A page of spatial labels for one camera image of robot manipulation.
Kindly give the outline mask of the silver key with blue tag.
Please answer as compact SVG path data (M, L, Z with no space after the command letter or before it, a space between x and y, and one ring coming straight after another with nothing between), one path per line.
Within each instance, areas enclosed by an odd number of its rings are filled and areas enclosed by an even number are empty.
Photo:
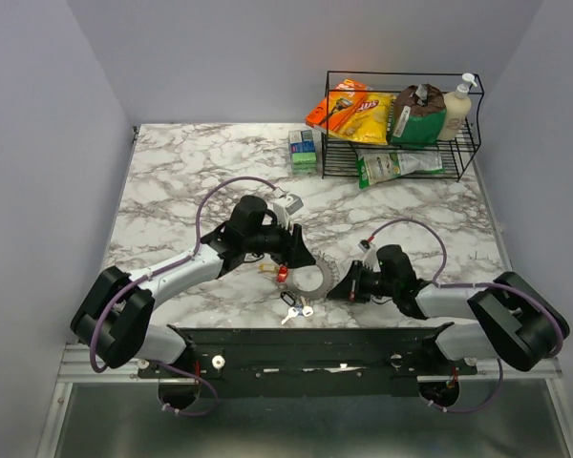
M289 320L299 316L299 310L295 307L290 307L287 311L286 316L282 319L281 325L286 324Z

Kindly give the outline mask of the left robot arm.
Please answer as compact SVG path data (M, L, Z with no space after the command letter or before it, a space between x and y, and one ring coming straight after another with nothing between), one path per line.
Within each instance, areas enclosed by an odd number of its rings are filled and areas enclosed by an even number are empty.
M110 368L141 357L159 361L173 377L185 375L191 351L177 331L151 323L153 312L189 288L225 276L248 255L268 255L285 271L314 265L301 225L290 220L302 206L292 194L271 202L247 195L192 249L131 273L104 269L75 312L71 330Z

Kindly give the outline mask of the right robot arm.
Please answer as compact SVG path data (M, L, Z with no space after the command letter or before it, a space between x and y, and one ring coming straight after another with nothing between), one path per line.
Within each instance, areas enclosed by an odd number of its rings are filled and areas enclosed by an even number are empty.
M465 358L499 358L527 372L560 352L570 334L566 319L515 272L504 272L489 283L438 286L419 278L396 244L372 256L377 271L366 260L353 261L327 297L360 303L388 298L410 318L466 320L448 325L421 348L420 362L431 373L442 373Z

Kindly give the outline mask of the red key tag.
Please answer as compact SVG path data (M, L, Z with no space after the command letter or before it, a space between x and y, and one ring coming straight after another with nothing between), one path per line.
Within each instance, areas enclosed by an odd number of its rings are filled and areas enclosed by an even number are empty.
M278 283L284 283L288 277L288 268L284 265L280 266L278 269L276 281Z

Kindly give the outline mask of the yellow key tag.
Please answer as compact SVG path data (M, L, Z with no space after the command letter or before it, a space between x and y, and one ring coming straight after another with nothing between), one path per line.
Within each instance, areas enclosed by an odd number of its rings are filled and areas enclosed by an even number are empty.
M269 263L261 263L258 269L261 273L267 274L276 274L279 271L279 267L277 265Z

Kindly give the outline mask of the black key tag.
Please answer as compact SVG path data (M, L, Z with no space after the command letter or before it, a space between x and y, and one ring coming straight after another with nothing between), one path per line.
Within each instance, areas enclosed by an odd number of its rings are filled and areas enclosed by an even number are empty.
M296 307L298 304L297 298L289 291L282 291L280 298L288 307Z

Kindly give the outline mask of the silver key under disc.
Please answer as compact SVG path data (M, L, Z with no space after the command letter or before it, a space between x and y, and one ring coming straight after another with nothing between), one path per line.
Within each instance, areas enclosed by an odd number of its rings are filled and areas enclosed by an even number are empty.
M314 313L313 308L304 297L300 298L300 302L302 305L302 315L306 318L310 317Z

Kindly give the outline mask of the green sponge pack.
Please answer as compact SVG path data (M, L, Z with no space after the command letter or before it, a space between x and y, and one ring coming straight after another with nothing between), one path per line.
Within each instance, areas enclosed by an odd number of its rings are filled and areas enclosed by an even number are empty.
M288 149L291 171L294 174L316 172L316 147L312 130L290 131Z

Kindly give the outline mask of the green white snack bag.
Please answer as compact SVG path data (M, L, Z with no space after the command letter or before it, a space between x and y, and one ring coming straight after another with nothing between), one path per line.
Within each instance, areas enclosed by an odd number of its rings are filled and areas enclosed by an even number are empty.
M360 189L412 174L445 172L440 153L410 153L403 150L359 150L356 153L356 168Z

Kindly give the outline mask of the yellow chips bag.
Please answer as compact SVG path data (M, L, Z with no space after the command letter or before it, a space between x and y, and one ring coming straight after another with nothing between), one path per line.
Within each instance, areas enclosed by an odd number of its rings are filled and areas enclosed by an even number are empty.
M387 145L393 101L392 94L367 93L335 135L355 143Z

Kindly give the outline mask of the orange razor package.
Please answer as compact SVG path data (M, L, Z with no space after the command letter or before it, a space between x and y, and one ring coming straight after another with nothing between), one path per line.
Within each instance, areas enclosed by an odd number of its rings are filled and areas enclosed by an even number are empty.
M346 124L366 99L370 87L345 79L327 92L325 98L306 116L305 124L336 138L347 138Z

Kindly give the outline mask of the brown green coffee bag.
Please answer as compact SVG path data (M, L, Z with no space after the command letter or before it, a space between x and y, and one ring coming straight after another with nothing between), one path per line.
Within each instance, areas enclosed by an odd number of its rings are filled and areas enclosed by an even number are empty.
M433 85L405 88L395 99L391 143L404 149L434 144L445 119L443 93Z

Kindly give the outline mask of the cream lotion pump bottle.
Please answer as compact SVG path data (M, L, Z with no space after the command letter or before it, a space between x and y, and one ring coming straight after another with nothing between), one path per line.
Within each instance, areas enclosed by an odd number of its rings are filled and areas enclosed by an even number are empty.
M471 110L469 91L472 87L478 86L476 77L472 73L464 73L461 79L462 81L452 92L443 95L446 114L443 127L437 135L439 141L454 140Z

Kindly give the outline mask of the black mounting base rail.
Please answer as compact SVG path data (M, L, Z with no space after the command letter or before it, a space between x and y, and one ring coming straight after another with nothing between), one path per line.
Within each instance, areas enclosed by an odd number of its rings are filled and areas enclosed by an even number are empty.
M444 329L181 328L188 346L174 370L151 363L138 375L180 385L181 371L197 370L221 399L416 397L423 385L478 373L440 353L435 341Z

